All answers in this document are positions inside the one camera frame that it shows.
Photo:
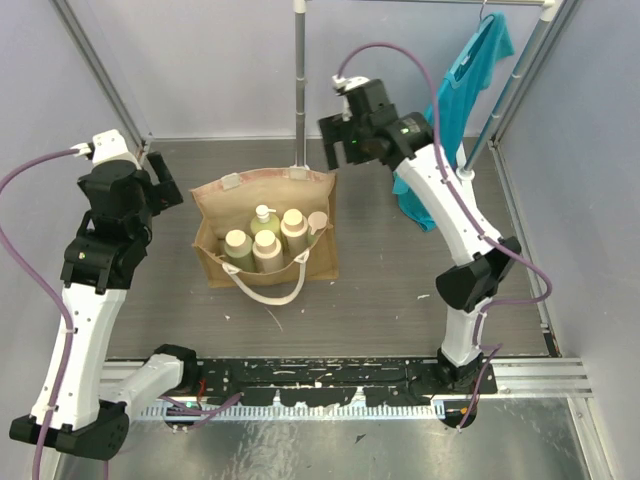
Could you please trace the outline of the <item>cream labelled tall bottle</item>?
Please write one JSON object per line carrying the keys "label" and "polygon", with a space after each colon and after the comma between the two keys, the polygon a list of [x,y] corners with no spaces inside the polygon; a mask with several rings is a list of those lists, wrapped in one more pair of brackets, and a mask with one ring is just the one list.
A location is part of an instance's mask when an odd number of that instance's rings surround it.
{"label": "cream labelled tall bottle", "polygon": [[283,214],[280,230],[291,257],[308,248],[308,228],[308,220],[300,210],[289,209]]}

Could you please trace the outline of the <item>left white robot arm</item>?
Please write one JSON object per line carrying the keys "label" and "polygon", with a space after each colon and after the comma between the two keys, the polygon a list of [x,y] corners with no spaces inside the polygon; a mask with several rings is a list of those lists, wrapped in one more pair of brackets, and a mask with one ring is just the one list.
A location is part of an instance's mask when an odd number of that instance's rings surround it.
{"label": "left white robot arm", "polygon": [[121,449],[135,415],[167,392],[191,395],[200,372],[195,351],[164,344],[113,389],[100,389],[109,339],[147,255],[152,220],[183,197],[158,152],[148,154],[149,170],[122,154],[91,159],[91,172],[78,180],[90,208],[64,252],[62,292],[47,292],[61,310],[47,377],[30,413],[12,421],[9,436],[107,461]]}

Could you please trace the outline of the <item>olive green bottle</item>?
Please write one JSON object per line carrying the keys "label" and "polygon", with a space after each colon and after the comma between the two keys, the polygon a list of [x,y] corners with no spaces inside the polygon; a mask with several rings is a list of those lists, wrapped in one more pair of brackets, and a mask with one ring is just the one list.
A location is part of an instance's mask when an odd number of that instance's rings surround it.
{"label": "olive green bottle", "polygon": [[243,230],[230,230],[224,239],[224,252],[229,263],[242,271],[255,273],[253,239]]}

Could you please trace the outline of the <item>tan canvas tote bag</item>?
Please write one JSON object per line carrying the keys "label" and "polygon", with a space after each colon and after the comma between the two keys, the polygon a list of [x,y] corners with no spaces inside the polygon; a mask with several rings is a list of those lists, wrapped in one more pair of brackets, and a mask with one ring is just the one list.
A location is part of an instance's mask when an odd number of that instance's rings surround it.
{"label": "tan canvas tote bag", "polygon": [[306,281],[336,279],[336,183],[304,167],[263,168],[193,189],[202,214],[193,247],[210,287],[282,306]]}

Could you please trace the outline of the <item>green pump dispenser bottle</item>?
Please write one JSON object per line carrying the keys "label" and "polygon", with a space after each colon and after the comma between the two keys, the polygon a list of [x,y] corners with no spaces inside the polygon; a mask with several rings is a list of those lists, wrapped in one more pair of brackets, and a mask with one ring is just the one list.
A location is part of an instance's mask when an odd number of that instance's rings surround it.
{"label": "green pump dispenser bottle", "polygon": [[324,233],[328,224],[328,215],[323,211],[315,211],[308,216],[307,243],[309,247]]}

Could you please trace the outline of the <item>green bottle white cap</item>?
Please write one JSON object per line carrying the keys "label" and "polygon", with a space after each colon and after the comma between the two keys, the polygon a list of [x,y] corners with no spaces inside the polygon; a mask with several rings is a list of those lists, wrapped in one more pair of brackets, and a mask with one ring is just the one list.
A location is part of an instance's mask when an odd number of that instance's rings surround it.
{"label": "green bottle white cap", "polygon": [[250,222],[250,230],[253,237],[260,231],[267,230],[271,231],[278,240],[282,240],[281,220],[276,215],[276,210],[265,204],[260,204],[255,208],[255,216]]}

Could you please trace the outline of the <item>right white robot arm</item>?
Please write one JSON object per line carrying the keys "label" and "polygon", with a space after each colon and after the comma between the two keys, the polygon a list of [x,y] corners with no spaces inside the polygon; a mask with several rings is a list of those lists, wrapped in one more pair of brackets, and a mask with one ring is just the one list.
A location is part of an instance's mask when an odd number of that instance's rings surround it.
{"label": "right white robot arm", "polygon": [[402,179],[431,214],[454,262],[440,274],[436,288],[447,305],[445,337],[436,371],[444,390],[459,394],[477,377],[482,364],[479,314],[519,253],[515,237],[503,238],[464,196],[463,186],[436,146],[433,130],[420,113],[400,116],[379,79],[334,77],[343,99],[340,113],[319,120],[327,166],[338,168],[341,143],[350,164],[379,160]]}

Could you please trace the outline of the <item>cream short bottle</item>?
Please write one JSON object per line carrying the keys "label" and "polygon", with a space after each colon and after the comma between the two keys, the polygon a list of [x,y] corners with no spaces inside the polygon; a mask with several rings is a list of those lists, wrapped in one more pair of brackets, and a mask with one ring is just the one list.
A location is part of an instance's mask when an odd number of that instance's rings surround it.
{"label": "cream short bottle", "polygon": [[273,273],[284,268],[282,244],[271,231],[256,234],[253,256],[259,273]]}

